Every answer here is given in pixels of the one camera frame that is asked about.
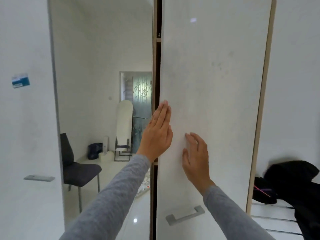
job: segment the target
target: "hand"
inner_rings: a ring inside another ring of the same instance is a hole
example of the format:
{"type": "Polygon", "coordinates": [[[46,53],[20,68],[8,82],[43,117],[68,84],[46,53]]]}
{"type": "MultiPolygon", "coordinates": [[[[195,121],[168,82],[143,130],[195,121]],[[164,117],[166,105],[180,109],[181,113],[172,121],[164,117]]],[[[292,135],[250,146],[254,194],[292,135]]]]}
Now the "hand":
{"type": "Polygon", "coordinates": [[[149,124],[142,134],[137,154],[146,156],[151,163],[164,153],[171,145],[174,136],[171,126],[171,107],[168,101],[159,104],[149,124]]]}
{"type": "Polygon", "coordinates": [[[205,141],[195,133],[186,133],[189,150],[183,149],[182,167],[188,180],[204,195],[206,190],[215,185],[209,175],[209,153],[205,141]]]}

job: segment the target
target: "gray long sleeve shirt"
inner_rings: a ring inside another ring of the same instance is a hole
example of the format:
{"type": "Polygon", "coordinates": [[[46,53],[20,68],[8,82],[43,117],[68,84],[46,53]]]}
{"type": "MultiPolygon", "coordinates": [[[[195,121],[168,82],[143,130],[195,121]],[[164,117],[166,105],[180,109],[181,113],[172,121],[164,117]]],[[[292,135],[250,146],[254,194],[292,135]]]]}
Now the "gray long sleeve shirt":
{"type": "MultiPolygon", "coordinates": [[[[135,155],[60,240],[114,240],[149,168],[145,156],[135,155]]],[[[274,240],[218,186],[208,188],[203,201],[228,240],[274,240]]]]}

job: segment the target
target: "chair leg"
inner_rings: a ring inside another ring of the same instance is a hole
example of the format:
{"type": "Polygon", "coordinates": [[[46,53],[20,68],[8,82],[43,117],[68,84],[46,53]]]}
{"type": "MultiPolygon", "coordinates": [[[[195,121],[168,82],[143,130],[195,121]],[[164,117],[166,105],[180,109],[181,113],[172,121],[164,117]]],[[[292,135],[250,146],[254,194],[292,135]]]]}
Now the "chair leg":
{"type": "Polygon", "coordinates": [[[81,187],[78,187],[78,195],[79,195],[79,212],[82,212],[82,199],[81,199],[81,187]]]}
{"type": "Polygon", "coordinates": [[[98,176],[98,193],[99,193],[100,192],[100,177],[99,177],[99,174],[97,176],[98,176]]]}

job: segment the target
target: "person's left hand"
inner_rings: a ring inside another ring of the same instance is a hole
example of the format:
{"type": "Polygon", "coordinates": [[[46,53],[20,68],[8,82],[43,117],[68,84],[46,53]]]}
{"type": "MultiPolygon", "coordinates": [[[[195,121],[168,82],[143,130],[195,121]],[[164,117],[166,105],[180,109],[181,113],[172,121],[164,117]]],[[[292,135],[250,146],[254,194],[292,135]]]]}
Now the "person's left hand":
{"type": "Polygon", "coordinates": [[[171,107],[165,100],[159,104],[158,109],[143,131],[137,154],[146,156],[151,163],[171,145],[174,134],[169,125],[170,118],[171,107]]]}

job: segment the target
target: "sticker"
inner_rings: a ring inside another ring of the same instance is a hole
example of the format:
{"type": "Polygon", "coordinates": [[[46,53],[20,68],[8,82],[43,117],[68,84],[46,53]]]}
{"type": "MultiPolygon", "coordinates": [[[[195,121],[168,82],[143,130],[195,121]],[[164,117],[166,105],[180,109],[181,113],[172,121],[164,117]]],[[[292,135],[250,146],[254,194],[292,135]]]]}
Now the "sticker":
{"type": "Polygon", "coordinates": [[[27,73],[21,73],[11,78],[13,88],[21,88],[30,85],[27,73]]]}

